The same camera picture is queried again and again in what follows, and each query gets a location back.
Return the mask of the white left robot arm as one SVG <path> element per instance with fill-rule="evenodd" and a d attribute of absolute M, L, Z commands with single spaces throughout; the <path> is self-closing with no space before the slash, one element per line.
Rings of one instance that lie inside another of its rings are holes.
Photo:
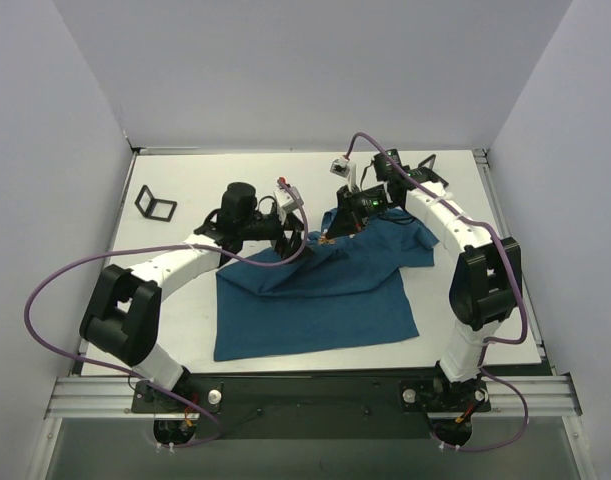
<path fill-rule="evenodd" d="M 131 367 L 156 385 L 155 400 L 168 411 L 189 402 L 188 371 L 157 342 L 162 303 L 198 276 L 236 259 L 245 242 L 267 241 L 277 265 L 306 251 L 307 218 L 298 190 L 284 179 L 262 213 L 255 188 L 229 184 L 221 204 L 182 243 L 166 247 L 152 259 L 123 268 L 104 268 L 79 328 L 81 337 Z"/>

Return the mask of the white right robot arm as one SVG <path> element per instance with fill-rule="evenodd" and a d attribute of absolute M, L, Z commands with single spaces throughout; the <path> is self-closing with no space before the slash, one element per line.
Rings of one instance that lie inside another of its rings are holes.
<path fill-rule="evenodd" d="M 496 330 L 522 298 L 521 252 L 515 240 L 498 239 L 452 200 L 447 181 L 432 168 L 434 160 L 429 156 L 411 168 L 395 149 L 378 153 L 372 160 L 378 184 L 362 189 L 355 164 L 346 156 L 335 159 L 330 171 L 346 183 L 336 193 L 336 214 L 323 237 L 358 234 L 396 208 L 420 221 L 455 261 L 449 304 L 456 321 L 438 366 L 447 382 L 470 383 L 481 375 Z"/>

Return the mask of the blue t-shirt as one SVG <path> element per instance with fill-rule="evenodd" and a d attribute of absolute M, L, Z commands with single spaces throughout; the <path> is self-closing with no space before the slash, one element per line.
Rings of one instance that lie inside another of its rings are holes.
<path fill-rule="evenodd" d="M 432 267 L 436 237 L 390 210 L 354 237 L 322 244 L 273 267 L 272 249 L 216 274 L 217 362 L 395 343 L 418 335 L 401 276 Z"/>

